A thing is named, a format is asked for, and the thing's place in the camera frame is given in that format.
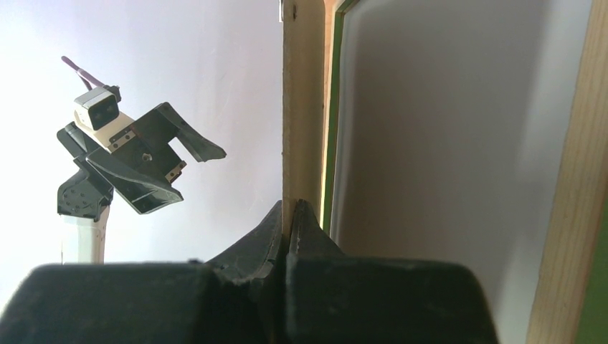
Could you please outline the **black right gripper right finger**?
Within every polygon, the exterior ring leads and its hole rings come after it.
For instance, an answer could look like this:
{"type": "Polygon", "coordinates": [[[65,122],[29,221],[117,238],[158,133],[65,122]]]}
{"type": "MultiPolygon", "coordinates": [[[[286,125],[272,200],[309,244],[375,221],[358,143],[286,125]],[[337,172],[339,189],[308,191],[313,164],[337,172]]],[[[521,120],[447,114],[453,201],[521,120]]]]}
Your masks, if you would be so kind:
{"type": "Polygon", "coordinates": [[[292,343],[496,343],[487,300],[466,267],[344,254],[312,205],[294,209],[286,257],[292,343]]]}

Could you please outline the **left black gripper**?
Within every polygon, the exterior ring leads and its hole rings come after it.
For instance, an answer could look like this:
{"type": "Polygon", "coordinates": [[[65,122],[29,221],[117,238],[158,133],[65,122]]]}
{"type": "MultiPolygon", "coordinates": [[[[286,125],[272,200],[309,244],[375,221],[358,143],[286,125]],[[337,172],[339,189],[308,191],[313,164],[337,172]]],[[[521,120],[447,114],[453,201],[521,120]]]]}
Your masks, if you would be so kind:
{"type": "Polygon", "coordinates": [[[184,200],[171,184],[186,162],[170,146],[178,138],[197,162],[220,160],[226,151],[199,134],[168,103],[163,102],[130,126],[134,138],[109,153],[102,148],[85,160],[139,214],[150,214],[184,200]]]}

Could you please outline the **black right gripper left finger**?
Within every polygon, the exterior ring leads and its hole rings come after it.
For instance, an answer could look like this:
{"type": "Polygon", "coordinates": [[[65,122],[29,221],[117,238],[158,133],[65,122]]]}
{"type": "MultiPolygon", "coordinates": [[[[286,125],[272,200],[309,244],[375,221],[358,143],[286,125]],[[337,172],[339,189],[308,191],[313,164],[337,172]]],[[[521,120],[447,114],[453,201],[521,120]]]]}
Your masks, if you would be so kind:
{"type": "Polygon", "coordinates": [[[282,205],[208,262],[47,264],[1,315],[3,343],[279,343],[282,205]]]}

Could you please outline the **brown cardboard backing board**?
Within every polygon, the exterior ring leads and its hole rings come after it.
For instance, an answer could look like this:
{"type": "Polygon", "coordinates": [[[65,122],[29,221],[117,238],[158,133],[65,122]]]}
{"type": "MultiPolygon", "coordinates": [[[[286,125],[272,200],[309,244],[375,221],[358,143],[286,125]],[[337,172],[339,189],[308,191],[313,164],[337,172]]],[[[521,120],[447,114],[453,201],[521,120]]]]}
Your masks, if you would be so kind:
{"type": "Polygon", "coordinates": [[[298,200],[320,211],[324,130],[323,1],[283,1],[282,236],[298,200]]]}

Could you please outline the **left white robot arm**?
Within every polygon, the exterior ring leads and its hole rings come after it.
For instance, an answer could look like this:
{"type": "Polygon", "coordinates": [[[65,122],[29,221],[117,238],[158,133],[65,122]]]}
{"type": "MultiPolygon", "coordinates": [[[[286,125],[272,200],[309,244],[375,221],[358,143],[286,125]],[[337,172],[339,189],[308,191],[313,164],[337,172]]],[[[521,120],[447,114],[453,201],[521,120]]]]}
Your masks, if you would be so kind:
{"type": "Polygon", "coordinates": [[[198,162],[226,157],[223,148],[201,136],[163,102],[137,120],[124,113],[99,130],[79,118],[57,132],[77,173],[57,192],[57,213],[77,229],[62,242],[62,263],[102,263],[105,233],[114,195],[138,214],[150,214],[183,201],[172,184],[186,162],[170,146],[178,139],[198,162]]]}

